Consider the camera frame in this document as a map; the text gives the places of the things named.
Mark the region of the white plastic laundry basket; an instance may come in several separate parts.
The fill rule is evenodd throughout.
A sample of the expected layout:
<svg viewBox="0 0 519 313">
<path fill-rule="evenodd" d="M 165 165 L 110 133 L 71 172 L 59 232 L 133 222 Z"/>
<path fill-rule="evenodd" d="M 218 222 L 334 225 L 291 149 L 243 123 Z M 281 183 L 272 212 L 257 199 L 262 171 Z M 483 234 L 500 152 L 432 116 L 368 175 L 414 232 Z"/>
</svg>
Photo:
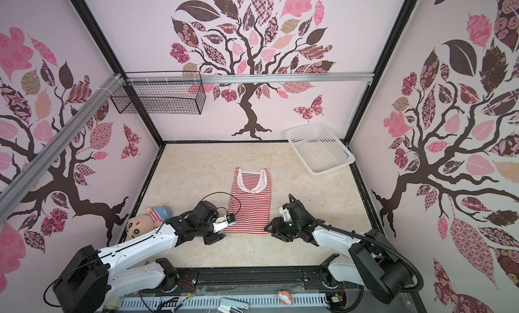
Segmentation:
<svg viewBox="0 0 519 313">
<path fill-rule="evenodd" d="M 330 175 L 355 163 L 349 148 L 323 123 L 293 127 L 285 137 L 311 178 Z"/>
</svg>

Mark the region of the aluminium rail wall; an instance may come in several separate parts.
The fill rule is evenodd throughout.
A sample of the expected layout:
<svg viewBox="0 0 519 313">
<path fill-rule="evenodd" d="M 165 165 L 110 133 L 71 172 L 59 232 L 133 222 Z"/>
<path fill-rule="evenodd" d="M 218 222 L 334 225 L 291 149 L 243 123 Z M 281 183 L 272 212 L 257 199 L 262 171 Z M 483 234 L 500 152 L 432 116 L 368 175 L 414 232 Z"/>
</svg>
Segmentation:
<svg viewBox="0 0 519 313">
<path fill-rule="evenodd" d="M 59 130 L 30 163 L 28 167 L 10 183 L 1 193 L 1 222 L 8 219 L 17 205 L 31 190 L 35 183 L 43 176 L 58 158 L 63 150 L 73 141 L 73 138 L 86 125 L 87 121 L 112 96 L 122 87 L 124 80 L 119 73 L 110 76 L 83 107 L 69 122 Z"/>
<path fill-rule="evenodd" d="M 198 83 L 198 84 L 234 84 L 234 83 L 284 83 L 284 82 L 371 82 L 373 73 L 295 73 L 295 74 L 269 74 L 269 75 L 194 75 L 184 76 L 157 76 L 154 73 L 136 73 L 131 77 L 127 73 L 127 84 L 137 83 Z"/>
</svg>

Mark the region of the red white striped tank top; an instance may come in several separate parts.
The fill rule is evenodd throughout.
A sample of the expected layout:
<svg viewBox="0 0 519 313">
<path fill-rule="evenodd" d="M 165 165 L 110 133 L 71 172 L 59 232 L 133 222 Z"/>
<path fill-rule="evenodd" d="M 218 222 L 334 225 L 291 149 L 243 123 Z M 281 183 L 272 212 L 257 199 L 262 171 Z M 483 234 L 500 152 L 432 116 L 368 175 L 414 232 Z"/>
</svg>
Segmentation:
<svg viewBox="0 0 519 313">
<path fill-rule="evenodd" d="M 226 234 L 267 235 L 270 222 L 272 179 L 268 169 L 259 172 L 235 169 L 228 209 L 236 223 L 224 230 Z"/>
</svg>

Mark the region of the white device on duct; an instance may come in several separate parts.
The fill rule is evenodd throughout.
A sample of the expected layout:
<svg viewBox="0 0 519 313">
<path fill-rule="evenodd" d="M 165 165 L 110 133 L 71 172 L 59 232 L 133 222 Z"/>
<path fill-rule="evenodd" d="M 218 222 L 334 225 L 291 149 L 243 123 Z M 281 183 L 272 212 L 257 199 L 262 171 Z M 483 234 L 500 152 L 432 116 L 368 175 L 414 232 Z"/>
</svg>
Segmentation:
<svg viewBox="0 0 519 313">
<path fill-rule="evenodd" d="M 217 310 L 222 313 L 246 313 L 249 310 L 249 304 L 234 299 L 222 298 Z"/>
</svg>

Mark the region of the red white small toy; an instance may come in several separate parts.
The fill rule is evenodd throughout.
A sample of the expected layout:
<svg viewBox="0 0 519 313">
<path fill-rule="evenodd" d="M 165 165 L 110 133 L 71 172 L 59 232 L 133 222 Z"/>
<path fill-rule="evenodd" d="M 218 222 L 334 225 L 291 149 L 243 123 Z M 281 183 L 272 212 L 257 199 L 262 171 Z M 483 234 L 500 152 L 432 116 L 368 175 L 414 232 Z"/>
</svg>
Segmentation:
<svg viewBox="0 0 519 313">
<path fill-rule="evenodd" d="M 292 298 L 292 295 L 287 290 L 281 290 L 277 293 L 279 301 L 286 305 L 286 306 L 292 306 L 294 301 Z"/>
</svg>

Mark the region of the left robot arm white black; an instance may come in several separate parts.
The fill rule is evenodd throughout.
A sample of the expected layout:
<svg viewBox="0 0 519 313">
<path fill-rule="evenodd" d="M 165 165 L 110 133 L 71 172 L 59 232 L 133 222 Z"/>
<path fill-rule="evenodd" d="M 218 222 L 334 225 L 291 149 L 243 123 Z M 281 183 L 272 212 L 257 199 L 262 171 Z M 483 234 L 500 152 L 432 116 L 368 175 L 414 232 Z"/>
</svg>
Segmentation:
<svg viewBox="0 0 519 313">
<path fill-rule="evenodd" d="M 222 231 L 234 223 L 233 214 L 212 217 L 197 226 L 178 216 L 112 247 L 96 250 L 88 245 L 74 255 L 52 283 L 52 290 L 63 312 L 95 312 L 113 299 L 142 290 L 170 292 L 177 287 L 179 275 L 168 259 L 159 258 L 142 267 L 137 263 L 196 237 L 207 242 L 221 240 Z"/>
</svg>

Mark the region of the plush doll blue hat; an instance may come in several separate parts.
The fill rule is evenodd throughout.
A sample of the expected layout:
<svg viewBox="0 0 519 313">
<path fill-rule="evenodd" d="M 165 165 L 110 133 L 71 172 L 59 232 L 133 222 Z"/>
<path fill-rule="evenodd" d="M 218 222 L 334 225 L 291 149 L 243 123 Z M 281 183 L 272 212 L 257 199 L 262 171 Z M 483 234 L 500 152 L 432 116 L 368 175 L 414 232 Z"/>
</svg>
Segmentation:
<svg viewBox="0 0 519 313">
<path fill-rule="evenodd" d="M 171 217 L 172 212 L 167 207 L 147 208 L 144 214 L 137 215 L 127 222 L 127 240 L 149 233 Z"/>
</svg>

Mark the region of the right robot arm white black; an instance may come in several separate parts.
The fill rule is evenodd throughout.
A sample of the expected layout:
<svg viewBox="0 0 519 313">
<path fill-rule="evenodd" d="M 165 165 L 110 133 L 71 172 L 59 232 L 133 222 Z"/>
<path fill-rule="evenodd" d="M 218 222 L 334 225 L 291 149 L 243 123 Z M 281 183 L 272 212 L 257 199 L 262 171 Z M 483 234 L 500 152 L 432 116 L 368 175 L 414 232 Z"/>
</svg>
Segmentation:
<svg viewBox="0 0 519 313">
<path fill-rule="evenodd" d="M 284 242 L 301 239 L 334 250 L 337 256 L 324 264 L 325 273 L 336 282 L 365 287 L 384 304 L 390 304 L 416 277 L 410 265 L 395 255 L 393 246 L 375 230 L 358 235 L 339 231 L 323 221 L 303 226 L 297 221 L 276 217 L 264 231 Z"/>
</svg>

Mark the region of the aluminium rail left wall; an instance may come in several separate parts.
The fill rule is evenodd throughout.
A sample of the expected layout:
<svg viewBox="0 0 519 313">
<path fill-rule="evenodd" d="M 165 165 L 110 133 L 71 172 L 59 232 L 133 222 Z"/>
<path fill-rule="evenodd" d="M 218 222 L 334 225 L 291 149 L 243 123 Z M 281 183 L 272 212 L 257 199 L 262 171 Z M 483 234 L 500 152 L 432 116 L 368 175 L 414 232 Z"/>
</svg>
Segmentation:
<svg viewBox="0 0 519 313">
<path fill-rule="evenodd" d="M 30 163 L 28 167 L 10 183 L 1 193 L 1 222 L 8 219 L 17 205 L 31 190 L 35 183 L 43 176 L 58 158 L 63 150 L 73 141 L 73 138 L 86 125 L 87 121 L 112 96 L 122 87 L 124 80 L 119 73 L 110 76 L 83 107 L 69 122 L 59 130 Z"/>
</svg>

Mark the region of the aluminium rail back wall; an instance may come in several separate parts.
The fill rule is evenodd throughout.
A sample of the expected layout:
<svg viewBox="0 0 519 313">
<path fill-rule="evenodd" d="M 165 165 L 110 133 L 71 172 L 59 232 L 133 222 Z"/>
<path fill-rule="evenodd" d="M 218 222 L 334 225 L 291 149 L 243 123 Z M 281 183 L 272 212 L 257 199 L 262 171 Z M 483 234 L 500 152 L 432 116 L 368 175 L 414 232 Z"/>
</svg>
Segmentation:
<svg viewBox="0 0 519 313">
<path fill-rule="evenodd" d="M 284 83 L 284 82 L 371 82 L 373 73 L 295 73 L 295 74 L 269 74 L 269 75 L 194 75 L 184 76 L 157 76 L 154 73 L 136 73 L 131 77 L 127 73 L 127 84 L 137 83 L 198 83 L 198 84 L 234 84 L 234 83 Z"/>
</svg>

